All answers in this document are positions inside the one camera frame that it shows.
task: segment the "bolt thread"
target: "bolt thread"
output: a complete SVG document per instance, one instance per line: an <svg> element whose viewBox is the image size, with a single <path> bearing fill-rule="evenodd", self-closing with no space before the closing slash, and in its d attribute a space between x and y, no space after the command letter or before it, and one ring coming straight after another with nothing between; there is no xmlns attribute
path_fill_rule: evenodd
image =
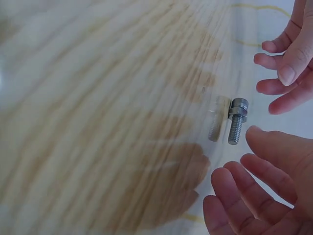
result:
<svg viewBox="0 0 313 235"><path fill-rule="evenodd" d="M236 145L239 142L241 127L243 125L244 118L241 115L234 115L231 123L230 132L228 136L228 143Z"/></svg>

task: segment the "finger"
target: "finger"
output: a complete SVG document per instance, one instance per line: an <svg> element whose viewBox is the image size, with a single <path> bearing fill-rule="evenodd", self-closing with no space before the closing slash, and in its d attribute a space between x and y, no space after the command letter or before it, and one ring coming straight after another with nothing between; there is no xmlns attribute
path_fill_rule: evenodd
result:
<svg viewBox="0 0 313 235"><path fill-rule="evenodd" d="M258 53L254 56L254 63L269 70L277 70L282 59L282 55L270 56L264 53Z"/></svg>
<svg viewBox="0 0 313 235"><path fill-rule="evenodd" d="M294 181L312 164L312 140L279 131L265 132L255 126L248 129L246 140L259 158L286 172Z"/></svg>
<svg viewBox="0 0 313 235"><path fill-rule="evenodd" d="M234 232L242 235L260 234L268 223L257 220L245 205L231 173L225 168L215 170L211 177L216 196L221 201Z"/></svg>
<svg viewBox="0 0 313 235"><path fill-rule="evenodd" d="M311 70L306 68L298 79L290 86L284 86L278 79L267 79L258 82L257 91L263 94L278 95L286 94L296 88L304 79L308 77Z"/></svg>
<svg viewBox="0 0 313 235"><path fill-rule="evenodd" d="M293 180L289 175L254 154L243 155L240 162L248 171L267 184L281 198L290 204L295 204L297 194L294 189Z"/></svg>
<svg viewBox="0 0 313 235"><path fill-rule="evenodd" d="M271 114L282 114L313 98L313 72L289 93L279 97L269 105Z"/></svg>
<svg viewBox="0 0 313 235"><path fill-rule="evenodd" d="M224 167L232 174L245 202L261 220L276 224L291 210L276 202L239 163L228 162Z"/></svg>
<svg viewBox="0 0 313 235"><path fill-rule="evenodd" d="M313 57L312 24L312 18L304 19L299 36L286 50L283 61L278 68L278 78L285 86L289 86L298 78Z"/></svg>
<svg viewBox="0 0 313 235"><path fill-rule="evenodd" d="M262 43L262 49L269 53L281 53L287 50L300 33L294 21L289 21L285 30L276 39Z"/></svg>
<svg viewBox="0 0 313 235"><path fill-rule="evenodd" d="M221 201L216 196L207 196L203 201L205 225L211 235L235 235Z"/></svg>
<svg viewBox="0 0 313 235"><path fill-rule="evenodd" d="M285 94L293 90L297 86L296 83L286 87L278 79L267 79L257 83L256 90L259 93L278 95Z"/></svg>
<svg viewBox="0 0 313 235"><path fill-rule="evenodd" d="M284 31L281 35L279 35L276 39L272 41L265 41L262 43L262 49L266 50L269 53L280 53L287 50L290 46L291 40Z"/></svg>

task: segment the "wooden table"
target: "wooden table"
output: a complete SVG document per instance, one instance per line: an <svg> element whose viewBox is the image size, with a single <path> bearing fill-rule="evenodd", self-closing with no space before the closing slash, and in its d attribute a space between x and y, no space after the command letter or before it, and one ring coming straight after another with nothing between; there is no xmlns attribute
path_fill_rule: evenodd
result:
<svg viewBox="0 0 313 235"><path fill-rule="evenodd" d="M252 97L234 44L255 19L231 4L0 0L0 234L152 234L201 216L188 210L228 145L229 103Z"/></svg>

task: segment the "metal bolt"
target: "metal bolt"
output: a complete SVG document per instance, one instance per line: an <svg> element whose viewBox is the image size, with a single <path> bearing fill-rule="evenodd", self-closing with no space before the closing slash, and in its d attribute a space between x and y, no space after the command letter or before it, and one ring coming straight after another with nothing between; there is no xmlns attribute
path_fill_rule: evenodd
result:
<svg viewBox="0 0 313 235"><path fill-rule="evenodd" d="M243 98L236 98L231 103L228 112L228 118L232 120L228 136L228 143L231 145L236 145L239 142L242 125L247 119L248 108L249 103Z"/></svg>

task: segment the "bolt head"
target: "bolt head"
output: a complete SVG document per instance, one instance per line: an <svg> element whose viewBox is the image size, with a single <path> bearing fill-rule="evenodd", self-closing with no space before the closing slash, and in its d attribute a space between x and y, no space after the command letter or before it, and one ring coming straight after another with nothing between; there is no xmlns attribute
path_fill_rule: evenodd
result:
<svg viewBox="0 0 313 235"><path fill-rule="evenodd" d="M249 108L249 102L246 99L243 98L235 98L232 103L231 103L231 107L240 107L243 109L248 110Z"/></svg>

